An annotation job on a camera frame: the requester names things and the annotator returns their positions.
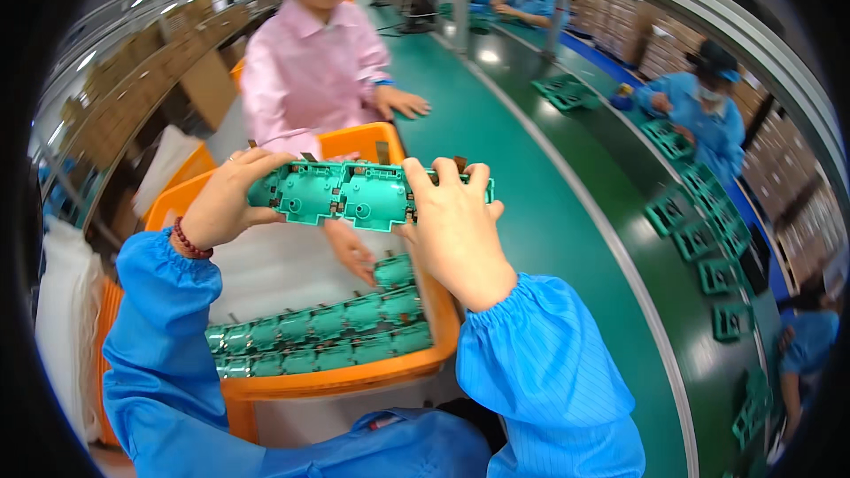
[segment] white foam sheet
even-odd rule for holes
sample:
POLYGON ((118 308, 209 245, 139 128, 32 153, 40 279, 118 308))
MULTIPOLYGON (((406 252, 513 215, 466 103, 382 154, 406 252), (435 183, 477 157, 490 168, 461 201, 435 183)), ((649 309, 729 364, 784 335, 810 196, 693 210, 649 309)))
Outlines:
POLYGON ((46 218, 47 262, 38 294, 36 343, 54 394, 70 426, 82 442, 100 435, 95 411, 92 343, 100 311, 103 269, 75 229, 52 216, 46 218))
MULTIPOLYGON (((356 230, 377 260, 386 250, 404 253, 404 239, 356 230)), ((317 227, 298 224, 256 226, 219 246, 212 261, 224 289, 210 307, 210 324, 242 323, 318 303, 338 303, 372 291, 340 264, 317 227)))

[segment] orange plastic bin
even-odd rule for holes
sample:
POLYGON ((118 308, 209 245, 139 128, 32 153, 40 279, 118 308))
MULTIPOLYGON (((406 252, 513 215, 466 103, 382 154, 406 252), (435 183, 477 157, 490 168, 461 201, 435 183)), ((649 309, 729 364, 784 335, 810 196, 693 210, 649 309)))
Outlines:
MULTIPOLYGON (((395 128, 388 123, 369 123, 335 131, 320 135, 319 140, 325 157, 360 152, 361 158, 377 162, 375 142, 385 141, 389 145, 391 163, 398 164, 404 158, 395 128)), ((163 193, 151 209, 146 229, 162 229, 176 216, 183 215, 207 183, 210 174, 199 175, 163 193)), ((416 256, 412 256, 424 310, 431 327, 433 346, 430 349, 318 373, 226 378, 222 380, 224 396, 235 401, 326 397, 396 385, 436 374, 443 362, 455 352, 460 323, 452 296, 436 280, 420 270, 416 256)))

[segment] stacked cardboard boxes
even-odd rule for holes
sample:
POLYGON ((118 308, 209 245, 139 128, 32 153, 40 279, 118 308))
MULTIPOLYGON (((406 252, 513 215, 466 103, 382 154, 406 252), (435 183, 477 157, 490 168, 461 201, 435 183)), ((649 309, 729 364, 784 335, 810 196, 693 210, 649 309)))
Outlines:
POLYGON ((847 235, 835 195, 821 187, 790 225, 777 233, 797 284, 823 269, 847 244, 847 235))

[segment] blue hair cap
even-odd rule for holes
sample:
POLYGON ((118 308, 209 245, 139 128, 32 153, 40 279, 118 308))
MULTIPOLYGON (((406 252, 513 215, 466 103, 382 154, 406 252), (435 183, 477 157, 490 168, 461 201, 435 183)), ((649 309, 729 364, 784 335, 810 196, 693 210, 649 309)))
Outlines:
POLYGON ((738 83, 738 81, 740 81, 741 79, 741 75, 737 70, 722 70, 717 73, 717 75, 721 78, 725 78, 726 80, 731 81, 734 84, 738 83))

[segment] green electronic component tray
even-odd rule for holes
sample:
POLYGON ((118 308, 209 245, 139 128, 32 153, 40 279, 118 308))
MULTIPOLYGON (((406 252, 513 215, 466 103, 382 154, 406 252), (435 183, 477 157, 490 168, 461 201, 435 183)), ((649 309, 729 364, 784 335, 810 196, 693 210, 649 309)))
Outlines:
POLYGON ((717 239, 712 229, 704 221, 698 221, 673 234, 673 241, 679 253, 687 262, 693 262, 702 255, 717 248, 717 239))
POLYGON ((308 332, 321 341, 339 338, 344 330, 344 311, 342 304, 316 309, 310 318, 308 332))
POLYGON ((218 354, 224 350, 224 325, 213 325, 207 327, 204 335, 207 336, 207 345, 212 354, 218 354))
POLYGON ((393 347, 398 355, 428 349, 432 343, 427 323, 410 325, 393 332, 393 347))
POLYGON ((384 290, 395 290, 413 284, 410 255, 403 253, 375 263, 375 282, 384 290))
POLYGON ((351 342, 348 340, 340 341, 331 347, 316 347, 315 366, 319 371, 353 366, 355 365, 353 356, 354 351, 351 349, 351 342))
POLYGON ((357 364, 377 362, 395 356, 393 340, 389 333, 375 335, 369 339, 354 339, 352 342, 357 364))
POLYGON ((271 351, 282 338, 278 316, 265 317, 251 327, 251 342, 258 351, 271 351))
POLYGON ((381 304, 379 293, 368 293, 346 301, 344 304, 346 327, 358 332, 375 328, 381 321, 381 304))
POLYGON ((228 327, 224 333, 224 351, 228 355, 243 355, 251 346, 251 325, 240 324, 228 327))
MULTIPOLYGON (((436 173, 427 172, 439 185, 436 173)), ((468 175, 460 177, 469 181, 468 175)), ((490 179, 484 195, 488 204, 494 200, 493 186, 490 179)), ((248 202, 274 208, 290 223, 311 226, 345 218, 356 229, 390 232, 393 225, 418 218, 410 185, 397 165, 295 161, 254 183, 248 202)))
POLYGON ((714 172, 703 163, 695 163, 686 170, 683 170, 682 180, 694 196, 706 192, 714 183, 719 184, 714 172))
POLYGON ((698 268, 702 291, 707 295, 734 292, 744 285, 744 271, 738 260, 702 260, 698 268))
POLYGON ((682 225, 685 220, 684 211, 690 204, 690 196, 681 186, 676 186, 664 196, 649 202, 644 213, 658 234, 666 237, 682 225))
POLYGON ((421 299, 415 286, 385 293, 381 300, 381 314, 396 325, 408 324, 421 312, 421 299))
POLYGON ((276 377, 283 374, 283 355, 277 352, 264 354, 251 362, 251 376, 276 377))
POLYGON ((599 106, 596 93, 572 74, 534 80, 531 84, 560 112, 568 112, 578 107, 594 109, 599 106))
POLYGON ((712 311, 714 339, 717 341, 735 341, 756 328, 752 307, 743 301, 718 303, 712 307, 712 311))
POLYGON ((749 445, 764 426, 773 406, 773 393, 768 384, 768 377, 760 368, 750 369, 746 392, 744 406, 741 407, 738 417, 732 423, 732 433, 738 439, 741 450, 749 445))
POLYGON ((675 133, 666 120, 652 120, 641 126, 641 130, 671 161, 694 155, 694 147, 683 136, 675 133))

